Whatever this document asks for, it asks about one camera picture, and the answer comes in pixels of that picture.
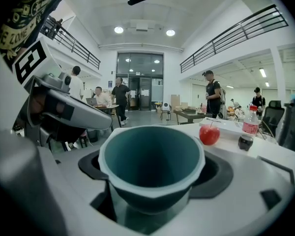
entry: balcony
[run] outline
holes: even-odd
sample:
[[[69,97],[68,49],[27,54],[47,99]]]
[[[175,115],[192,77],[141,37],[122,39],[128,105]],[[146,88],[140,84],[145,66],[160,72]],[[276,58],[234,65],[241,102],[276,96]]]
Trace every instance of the balcony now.
[[[288,23],[273,4],[222,32],[180,64],[181,73],[204,60],[243,41],[263,33],[288,26]]]
[[[99,70],[100,60],[84,47],[74,36],[64,29],[54,18],[48,17],[40,32],[51,40],[66,47],[87,63]]]

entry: black pants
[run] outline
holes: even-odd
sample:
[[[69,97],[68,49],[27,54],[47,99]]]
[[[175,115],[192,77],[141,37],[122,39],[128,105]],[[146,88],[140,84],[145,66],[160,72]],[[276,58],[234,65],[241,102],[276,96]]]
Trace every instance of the black pants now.
[[[212,102],[207,102],[206,105],[206,112],[212,114],[212,118],[216,118],[217,115],[220,113],[220,104],[214,104]]]
[[[119,105],[118,106],[118,115],[120,116],[121,121],[127,119],[127,117],[124,115],[126,112],[126,107],[127,107],[127,105]]]

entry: fluorescent light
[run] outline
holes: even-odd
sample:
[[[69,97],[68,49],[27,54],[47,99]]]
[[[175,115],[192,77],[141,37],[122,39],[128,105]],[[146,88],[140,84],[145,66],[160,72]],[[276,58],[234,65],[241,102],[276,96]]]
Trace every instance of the fluorescent light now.
[[[169,29],[167,32],[166,32],[167,36],[169,37],[172,37],[175,35],[175,31],[173,29]]]
[[[259,68],[259,71],[261,72],[262,77],[266,78],[266,73],[263,68]]]
[[[115,33],[118,33],[118,34],[123,33],[123,28],[120,26],[115,27]]]

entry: person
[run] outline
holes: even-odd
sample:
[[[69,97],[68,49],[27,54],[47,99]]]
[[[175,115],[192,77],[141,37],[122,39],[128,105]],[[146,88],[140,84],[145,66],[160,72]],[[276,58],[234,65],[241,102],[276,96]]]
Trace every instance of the person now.
[[[81,69],[79,66],[75,66],[73,69],[72,69],[72,72],[71,72],[71,83],[70,83],[70,91],[69,93],[77,98],[77,99],[81,99],[83,98],[83,95],[84,95],[84,87],[83,87],[83,82],[82,80],[77,77],[81,72]]]
[[[38,37],[49,14],[61,0],[17,0],[0,30],[0,52],[12,64]]]
[[[129,118],[125,116],[126,107],[128,104],[127,96],[130,94],[130,89],[126,85],[122,85],[122,78],[116,79],[116,86],[112,92],[112,100],[116,97],[118,106],[118,115],[120,116],[121,124],[127,124]]]
[[[98,105],[110,106],[112,104],[111,98],[108,96],[108,94],[102,92],[101,87],[95,88],[94,98],[96,99]]]
[[[211,113],[213,118],[216,118],[220,113],[221,108],[221,86],[220,83],[214,79],[214,74],[211,70],[205,72],[206,80],[209,81],[206,86],[206,112]]]
[[[233,103],[234,105],[234,109],[238,108],[239,107],[239,103],[234,101],[234,99],[231,99],[231,102]]]
[[[235,109],[235,115],[238,117],[245,117],[245,115],[241,109],[241,106],[238,106],[238,108]]]
[[[256,96],[252,98],[252,105],[258,107],[257,117],[258,119],[261,119],[262,112],[266,108],[266,99],[261,95],[259,87],[256,87],[254,92],[256,93]]]

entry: man in black shirt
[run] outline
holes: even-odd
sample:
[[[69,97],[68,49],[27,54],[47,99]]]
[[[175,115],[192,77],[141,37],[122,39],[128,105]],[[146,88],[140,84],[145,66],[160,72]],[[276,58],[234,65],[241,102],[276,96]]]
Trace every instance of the man in black shirt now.
[[[258,107],[257,116],[258,119],[261,119],[262,112],[266,108],[266,99],[261,95],[259,87],[256,87],[254,92],[256,93],[256,96],[252,98],[252,105]]]
[[[121,119],[121,124],[125,125],[127,124],[129,118],[125,116],[125,111],[127,107],[127,96],[130,94],[130,89],[126,85],[122,85],[122,78],[116,79],[116,86],[113,89],[112,92],[112,100],[116,97],[116,104],[118,106],[118,115]]]
[[[221,108],[221,86],[218,81],[214,79],[214,74],[212,71],[208,70],[205,72],[206,80],[209,81],[206,87],[206,112],[211,113],[213,118],[220,113]]]

